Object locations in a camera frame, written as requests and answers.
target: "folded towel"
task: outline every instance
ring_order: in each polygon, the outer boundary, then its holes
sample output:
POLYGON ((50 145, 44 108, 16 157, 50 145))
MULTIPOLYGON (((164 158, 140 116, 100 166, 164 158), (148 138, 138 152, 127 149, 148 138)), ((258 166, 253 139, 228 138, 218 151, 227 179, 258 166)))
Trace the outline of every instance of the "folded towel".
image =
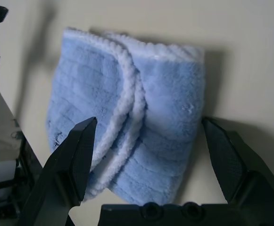
POLYGON ((173 201, 203 108, 203 56, 190 46, 65 30, 46 127, 54 151, 75 124, 97 117, 85 200, 108 187, 138 205, 173 201))

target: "textured grip pad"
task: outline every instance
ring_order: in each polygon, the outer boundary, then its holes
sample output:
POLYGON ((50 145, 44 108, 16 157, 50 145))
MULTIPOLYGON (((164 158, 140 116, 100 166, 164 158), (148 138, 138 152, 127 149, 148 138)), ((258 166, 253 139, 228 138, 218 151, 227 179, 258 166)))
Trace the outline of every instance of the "textured grip pad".
POLYGON ((211 164, 225 199, 230 202, 247 173, 226 131, 209 119, 202 121, 211 164))
POLYGON ((96 124, 97 121, 93 120, 82 132, 70 167, 80 201, 84 198, 90 173, 96 124))

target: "white surface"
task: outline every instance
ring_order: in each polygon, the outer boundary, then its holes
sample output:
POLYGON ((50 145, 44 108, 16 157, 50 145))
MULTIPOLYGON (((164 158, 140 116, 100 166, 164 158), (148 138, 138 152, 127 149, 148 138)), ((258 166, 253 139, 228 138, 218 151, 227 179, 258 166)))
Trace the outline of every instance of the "white surface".
MULTIPOLYGON (((16 161, 0 161, 0 182, 12 180, 14 178, 16 161)), ((7 198, 11 193, 11 187, 0 189, 0 198, 7 198)))
MULTIPOLYGON (((274 1, 268 0, 12 0, 0 24, 0 92, 11 111, 24 95, 20 124, 40 162, 49 156, 45 117, 51 78, 67 26, 129 32, 144 40, 206 48, 204 113, 241 122, 236 129, 274 173, 274 1), (24 94, 20 81, 26 76, 24 94)), ((201 135, 177 202, 224 202, 201 135)), ((76 225, 97 225, 110 191, 71 211, 76 225)))

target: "white trim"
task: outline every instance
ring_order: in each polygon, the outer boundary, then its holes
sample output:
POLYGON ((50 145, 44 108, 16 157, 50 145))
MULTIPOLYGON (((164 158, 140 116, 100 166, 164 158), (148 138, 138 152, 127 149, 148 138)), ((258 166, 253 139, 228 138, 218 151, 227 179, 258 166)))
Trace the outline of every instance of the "white trim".
POLYGON ((120 42, 131 54, 140 57, 168 61, 204 62, 204 49, 200 47, 145 43, 113 32, 104 32, 104 36, 120 42))
POLYGON ((112 54, 119 62, 123 72, 123 90, 114 109, 109 125, 107 126, 107 130, 103 134, 102 139, 99 141, 93 152, 91 164, 91 170, 93 170, 112 146, 114 140, 118 136, 123 122, 127 117, 128 112, 133 106, 137 70, 133 65, 132 58, 128 51, 113 41, 73 28, 67 28, 64 31, 64 36, 67 38, 81 40, 89 45, 112 54))
POLYGON ((92 187, 87 187, 85 193, 85 199, 91 199, 94 196, 100 194, 112 181, 114 176, 119 172, 121 167, 125 164, 127 158, 131 155, 132 149, 136 144, 136 140, 139 137, 139 132, 142 127, 143 117, 145 115, 145 92, 141 82, 140 75, 137 74, 136 89, 135 89, 135 102, 133 110, 130 114, 132 118, 132 125, 129 128, 122 147, 116 155, 113 156, 112 162, 109 167, 101 174, 97 179, 97 183, 92 187))

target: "microfiber towel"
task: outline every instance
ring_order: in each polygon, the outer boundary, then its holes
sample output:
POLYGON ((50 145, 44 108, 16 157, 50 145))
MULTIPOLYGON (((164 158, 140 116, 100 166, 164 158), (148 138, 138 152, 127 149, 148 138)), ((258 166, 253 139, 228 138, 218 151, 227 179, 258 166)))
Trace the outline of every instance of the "microfiber towel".
POLYGON ((46 120, 51 151, 95 116, 84 200, 109 188, 133 204, 170 203, 197 134, 204 88, 201 48, 67 28, 46 120))

